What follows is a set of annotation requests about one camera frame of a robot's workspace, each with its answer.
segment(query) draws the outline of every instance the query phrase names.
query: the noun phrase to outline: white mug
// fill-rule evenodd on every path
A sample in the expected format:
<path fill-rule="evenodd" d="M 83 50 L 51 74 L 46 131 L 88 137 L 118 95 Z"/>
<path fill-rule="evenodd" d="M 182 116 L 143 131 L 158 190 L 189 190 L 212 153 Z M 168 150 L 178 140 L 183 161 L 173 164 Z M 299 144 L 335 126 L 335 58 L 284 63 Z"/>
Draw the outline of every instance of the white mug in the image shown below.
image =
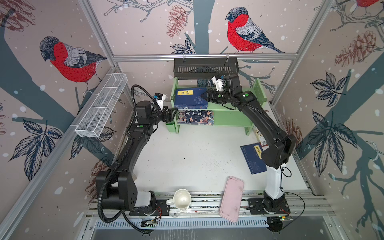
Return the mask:
<path fill-rule="evenodd" d="M 191 204 L 191 194 L 186 189 L 179 189 L 173 195 L 173 199 L 167 200 L 166 203 L 174 204 L 180 210 L 187 210 Z"/>

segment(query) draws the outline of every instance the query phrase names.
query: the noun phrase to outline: green shelf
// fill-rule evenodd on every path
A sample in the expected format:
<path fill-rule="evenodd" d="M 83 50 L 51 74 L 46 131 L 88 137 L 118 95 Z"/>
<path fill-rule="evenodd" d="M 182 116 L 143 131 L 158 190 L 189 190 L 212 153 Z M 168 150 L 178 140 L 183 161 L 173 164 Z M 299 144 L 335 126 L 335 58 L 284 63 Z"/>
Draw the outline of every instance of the green shelf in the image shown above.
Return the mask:
<path fill-rule="evenodd" d="M 170 101 L 172 103 L 172 107 L 174 108 L 174 96 L 176 95 L 176 90 L 179 88 L 196 88 L 197 86 L 180 86 L 178 84 L 177 78 L 174 78 L 174 83 L 172 87 L 172 93 L 170 97 Z M 263 87 L 260 83 L 259 79 L 256 79 L 254 86 L 252 88 L 243 88 L 243 91 L 251 91 L 256 97 L 257 100 L 260 102 L 260 105 L 262 107 L 267 104 L 267 98 L 265 95 L 265 92 L 263 90 Z M 230 103 L 225 104 L 224 106 L 233 108 L 233 106 Z M 214 112 L 214 126 L 231 126 L 231 127 L 244 127 L 245 133 L 247 135 L 250 134 L 251 129 L 253 127 L 253 123 L 251 120 L 245 116 L 242 112 L 240 112 L 238 109 L 236 110 L 229 110 L 225 108 L 222 105 L 215 104 L 215 103 L 208 103 L 207 109 L 188 109 L 188 110 L 210 110 Z M 177 124 L 176 117 L 175 120 L 167 124 L 168 130 L 170 132 L 176 132 L 179 133 L 180 126 L 184 124 Z"/>

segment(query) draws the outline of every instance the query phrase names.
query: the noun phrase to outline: book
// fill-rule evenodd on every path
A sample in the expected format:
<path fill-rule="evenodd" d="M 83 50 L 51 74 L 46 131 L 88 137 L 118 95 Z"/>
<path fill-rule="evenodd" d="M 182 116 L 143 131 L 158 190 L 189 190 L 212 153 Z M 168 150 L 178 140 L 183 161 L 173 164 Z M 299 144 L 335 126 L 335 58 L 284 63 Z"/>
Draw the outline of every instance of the book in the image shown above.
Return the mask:
<path fill-rule="evenodd" d="M 209 110 L 178 110 L 177 124 L 213 125 L 214 113 Z"/>
<path fill-rule="evenodd" d="M 240 148 L 251 174 L 266 172 L 266 165 L 261 157 L 263 149 L 260 143 L 245 145 Z"/>
<path fill-rule="evenodd" d="M 208 102 L 201 97 L 207 88 L 176 89 L 174 105 L 178 109 L 207 109 Z"/>

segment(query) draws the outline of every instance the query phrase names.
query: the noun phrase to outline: white table surface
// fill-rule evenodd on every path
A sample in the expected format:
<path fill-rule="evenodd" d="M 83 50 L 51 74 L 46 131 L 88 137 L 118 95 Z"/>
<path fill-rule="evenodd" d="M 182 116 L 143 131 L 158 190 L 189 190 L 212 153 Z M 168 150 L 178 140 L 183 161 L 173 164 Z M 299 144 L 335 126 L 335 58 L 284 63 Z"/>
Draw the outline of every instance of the white table surface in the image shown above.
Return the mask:
<path fill-rule="evenodd" d="M 272 119 L 276 121 L 269 105 Z M 138 190 L 174 192 L 224 191 L 228 176 L 244 181 L 244 191 L 263 191 L 266 172 L 251 174 L 240 146 L 256 143 L 253 132 L 243 127 L 181 125 L 180 133 L 170 133 L 165 123 L 151 136 L 135 168 Z M 283 176 L 284 190 L 307 189 L 293 157 L 287 167 L 292 177 Z"/>

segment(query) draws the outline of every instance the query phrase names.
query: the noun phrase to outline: bird illustration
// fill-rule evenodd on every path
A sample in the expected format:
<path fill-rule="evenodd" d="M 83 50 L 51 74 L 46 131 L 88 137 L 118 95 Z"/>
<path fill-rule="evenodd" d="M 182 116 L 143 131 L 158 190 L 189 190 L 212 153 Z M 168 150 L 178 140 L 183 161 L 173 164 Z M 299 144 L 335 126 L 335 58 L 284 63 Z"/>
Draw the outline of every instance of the bird illustration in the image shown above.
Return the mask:
<path fill-rule="evenodd" d="M 41 41 L 40 51 L 44 61 L 49 59 L 66 79 L 76 83 L 87 83 L 83 97 L 86 93 L 92 93 L 88 90 L 88 80 L 93 75 L 97 76 L 97 65 L 107 59 L 99 54 L 88 52 L 84 48 L 72 47 L 60 42 L 53 36 L 47 36 Z"/>
<path fill-rule="evenodd" d="M 237 49 L 236 53 L 240 51 L 252 53 L 255 49 L 261 48 L 284 53 L 275 47 L 259 26 L 254 24 L 244 7 L 231 9 L 225 19 L 228 20 L 228 41 Z"/>
<path fill-rule="evenodd" d="M 371 6 L 374 3 L 377 3 L 379 0 L 345 0 L 341 3 L 339 3 L 339 5 L 342 5 L 342 4 L 349 2 L 349 1 L 356 2 L 351 8 L 350 15 L 353 15 L 353 12 L 356 10 L 357 7 L 363 7 L 363 8 L 365 8 L 365 14 L 364 14 L 364 16 L 365 16 L 367 14 L 370 14 L 367 12 L 367 7 Z"/>

